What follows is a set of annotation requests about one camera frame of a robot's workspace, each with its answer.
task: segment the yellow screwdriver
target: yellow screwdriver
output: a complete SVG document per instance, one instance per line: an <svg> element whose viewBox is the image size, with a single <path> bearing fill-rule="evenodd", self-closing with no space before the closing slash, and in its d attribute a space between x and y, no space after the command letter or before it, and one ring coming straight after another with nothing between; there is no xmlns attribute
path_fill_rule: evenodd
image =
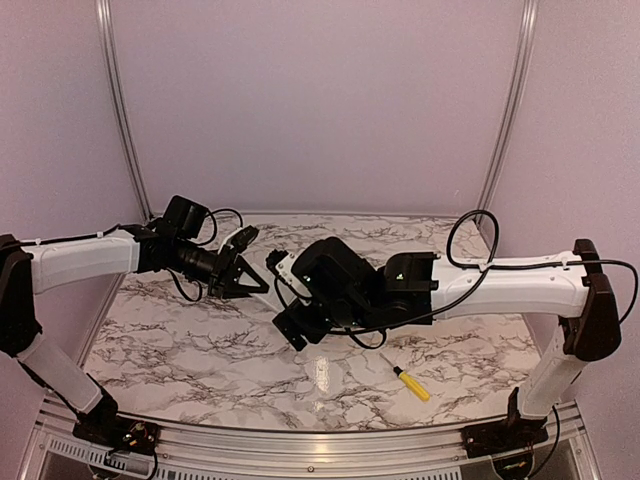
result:
<svg viewBox="0 0 640 480"><path fill-rule="evenodd" d="M391 367L393 368L393 372L398 376L400 380L402 380L402 383L404 383L416 397L418 397L423 402L426 402L431 398L429 393L413 377L411 377L408 373L405 373L404 370L402 370L397 365L394 365L393 362L385 357L382 353L380 355L387 361L389 365L391 365Z"/></svg>

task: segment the marble tabletop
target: marble tabletop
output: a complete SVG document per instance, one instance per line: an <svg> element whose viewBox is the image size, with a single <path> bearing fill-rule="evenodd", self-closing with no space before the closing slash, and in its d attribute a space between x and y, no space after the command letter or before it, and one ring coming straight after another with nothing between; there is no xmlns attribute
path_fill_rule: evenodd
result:
<svg viewBox="0 0 640 480"><path fill-rule="evenodd" d="M336 235L378 267L398 252L442 252L453 225L440 218L340 215L250 215L245 221L260 229L244 255L259 265L274 248L297 252ZM221 220L219 238L233 225L232 218ZM206 226L201 238L210 233ZM461 228L454 254L486 257L471 222ZM519 315L391 330L382 350L429 391L431 399L421 402L379 351L326 337L296 352L272 325L274 315L254 298L188 303L164 272L130 275L85 370L125 412L227 427L338 431L503 414L507 397L539 360ZM374 342L374 334L367 340Z"/></svg>

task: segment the vent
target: vent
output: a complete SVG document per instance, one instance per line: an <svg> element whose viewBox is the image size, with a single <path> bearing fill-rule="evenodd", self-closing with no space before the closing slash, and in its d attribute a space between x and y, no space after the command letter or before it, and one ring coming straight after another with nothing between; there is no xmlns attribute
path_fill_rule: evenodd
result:
<svg viewBox="0 0 640 480"><path fill-rule="evenodd" d="M104 456L107 452L106 449L100 449L93 445L85 445L68 438L53 437L49 443L49 452L62 455L67 458L72 458L78 462L84 464L91 464L97 467L103 465ZM112 468L122 470L123 473L127 472L126 460L124 462L119 460L112 460L108 465ZM326 478L321 472L318 473L318 479ZM154 480L277 480L278 477L260 477L250 475L234 475L228 476L224 473L204 471L196 468L163 466L158 467L158 471L153 477ZM460 468L452 467L440 470L430 470L425 472L417 472L412 475L386 475L377 477L368 477L369 480L462 480L462 474Z"/></svg>

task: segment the screwdriver handle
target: screwdriver handle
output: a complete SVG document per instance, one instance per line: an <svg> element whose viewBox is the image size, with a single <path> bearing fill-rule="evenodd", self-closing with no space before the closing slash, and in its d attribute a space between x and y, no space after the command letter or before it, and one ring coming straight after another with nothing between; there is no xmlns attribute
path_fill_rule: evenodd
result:
<svg viewBox="0 0 640 480"><path fill-rule="evenodd" d="M431 395L429 395L429 393L424 388L422 388L422 385L414 380L409 374L401 372L400 374L398 374L398 378L402 380L407 388L411 390L414 395L423 402L426 402L431 398Z"/></svg>

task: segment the white wall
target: white wall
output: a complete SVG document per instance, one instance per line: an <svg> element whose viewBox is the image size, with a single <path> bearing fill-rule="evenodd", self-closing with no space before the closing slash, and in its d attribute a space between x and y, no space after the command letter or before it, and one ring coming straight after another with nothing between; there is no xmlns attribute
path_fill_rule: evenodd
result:
<svg viewBox="0 0 640 480"><path fill-rule="evenodd" d="M120 0L151 203L460 213L474 206L523 2Z"/></svg>
<svg viewBox="0 0 640 480"><path fill-rule="evenodd" d="M93 2L0 2L0 232L46 238L137 221ZM109 279L52 291L36 310L71 355ZM0 477L17 475L42 400L0 354Z"/></svg>
<svg viewBox="0 0 640 480"><path fill-rule="evenodd" d="M640 3L543 0L527 90L492 209L501 255L537 255L594 240L640 266ZM631 275L606 269L620 309ZM640 310L622 347L586 369L577 398L605 480L640 469ZM544 347L555 322L535 318Z"/></svg>

